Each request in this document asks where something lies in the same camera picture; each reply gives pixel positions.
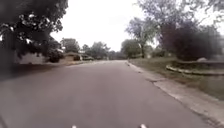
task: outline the lawn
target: lawn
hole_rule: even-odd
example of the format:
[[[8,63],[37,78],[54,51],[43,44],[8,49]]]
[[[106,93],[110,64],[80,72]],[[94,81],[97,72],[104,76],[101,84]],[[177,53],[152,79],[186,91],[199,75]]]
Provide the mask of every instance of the lawn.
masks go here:
[[[32,64],[14,65],[11,68],[4,69],[4,71],[3,69],[1,69],[0,81],[40,72],[46,72],[57,67],[58,66],[54,65],[32,65]]]
[[[174,58],[136,59],[130,62],[146,70],[162,74],[188,87],[199,89],[220,100],[224,100],[224,76],[195,76],[186,75],[166,69],[166,65]]]

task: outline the bush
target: bush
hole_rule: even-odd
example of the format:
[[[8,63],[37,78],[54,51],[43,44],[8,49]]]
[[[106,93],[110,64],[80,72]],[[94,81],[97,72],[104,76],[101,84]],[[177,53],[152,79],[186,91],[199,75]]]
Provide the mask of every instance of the bush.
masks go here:
[[[50,50],[47,55],[47,61],[51,63],[58,63],[64,57],[63,53],[58,50]]]
[[[74,61],[79,61],[80,59],[81,59],[81,58],[80,58],[79,55],[75,55],[74,58],[73,58]]]
[[[152,53],[151,53],[151,56],[154,58],[154,57],[164,57],[166,55],[166,52],[164,50],[154,50]]]
[[[83,60],[84,61],[91,61],[91,60],[94,60],[94,59],[90,56],[87,56],[87,57],[83,57]]]
[[[177,28],[171,23],[162,26],[161,44],[180,60],[193,61],[221,54],[220,34],[213,26],[197,27],[184,23]]]

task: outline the street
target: street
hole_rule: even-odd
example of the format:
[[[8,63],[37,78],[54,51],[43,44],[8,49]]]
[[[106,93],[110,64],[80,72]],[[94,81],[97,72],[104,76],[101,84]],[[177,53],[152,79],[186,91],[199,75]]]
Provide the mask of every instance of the street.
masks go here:
[[[125,61],[3,81],[0,115],[8,128],[212,128]]]

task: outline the sky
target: sky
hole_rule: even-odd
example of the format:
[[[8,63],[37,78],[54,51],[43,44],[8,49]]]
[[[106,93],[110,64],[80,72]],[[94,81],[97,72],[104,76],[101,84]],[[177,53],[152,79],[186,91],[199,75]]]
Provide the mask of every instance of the sky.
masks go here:
[[[69,0],[67,14],[62,19],[63,30],[52,33],[60,41],[75,38],[80,46],[102,41],[119,51],[122,41],[130,38],[125,32],[129,21],[142,18],[137,0]]]

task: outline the foliage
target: foliage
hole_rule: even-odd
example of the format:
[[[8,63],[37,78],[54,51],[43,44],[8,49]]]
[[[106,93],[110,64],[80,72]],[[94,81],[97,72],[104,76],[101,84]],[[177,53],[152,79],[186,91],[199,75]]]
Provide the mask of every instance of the foliage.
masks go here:
[[[151,53],[151,56],[153,58],[164,57],[165,55],[166,55],[166,51],[161,47],[161,45],[158,45]]]
[[[90,55],[94,59],[105,59],[108,56],[109,50],[110,48],[108,48],[106,44],[102,42],[95,42],[91,47]]]
[[[155,29],[152,28],[153,23],[150,25],[145,23],[139,18],[134,18],[130,21],[128,28],[126,31],[131,34],[136,40],[136,43],[140,45],[142,58],[145,57],[146,50],[146,42],[148,40],[152,40]]]
[[[206,13],[210,8],[219,8],[221,12],[221,3],[220,0],[138,1],[138,5],[146,15],[145,23],[149,26],[147,26],[149,37],[151,35],[159,39],[162,48],[182,60],[210,58],[214,54],[221,53],[218,41],[220,37],[215,27],[201,26],[201,22],[207,17],[200,20],[196,17],[197,11]],[[222,21],[221,19],[220,13],[214,23]]]
[[[86,54],[86,55],[91,55],[91,48],[87,45],[87,44],[84,44],[82,46],[82,51]]]
[[[9,11],[13,18],[5,18],[7,20],[2,20],[0,24],[2,47],[16,51],[18,56],[27,52],[42,53],[46,56],[52,46],[50,33],[62,30],[60,19],[66,12],[67,0],[4,2],[11,9],[14,6],[15,8]]]
[[[186,23],[180,28],[167,24],[162,28],[161,44],[181,60],[197,60],[221,54],[220,35],[213,26],[196,27]]]
[[[75,39],[64,38],[62,39],[61,44],[65,47],[65,53],[78,53],[80,50],[79,44]]]
[[[103,42],[95,42],[91,47],[84,44],[82,47],[84,53],[94,59],[101,60],[108,57],[110,48],[107,47]]]
[[[60,59],[64,58],[64,55],[62,52],[52,49],[47,54],[47,61],[51,63],[58,63]]]
[[[83,60],[84,61],[92,61],[92,60],[94,60],[91,56],[86,56],[86,55],[84,55],[84,56],[82,56],[83,57]]]
[[[109,51],[108,57],[110,60],[123,60],[126,59],[122,52]]]
[[[19,16],[31,13],[58,19],[58,15],[62,17],[65,13],[67,4],[67,0],[1,0],[0,23],[15,23],[20,20]]]
[[[138,44],[138,40],[128,39],[122,43],[121,51],[128,57],[128,58],[136,58],[138,55],[141,54],[141,48]]]
[[[81,60],[81,58],[80,58],[79,55],[75,55],[74,58],[73,58],[73,60],[74,60],[74,61],[79,61],[79,60]]]

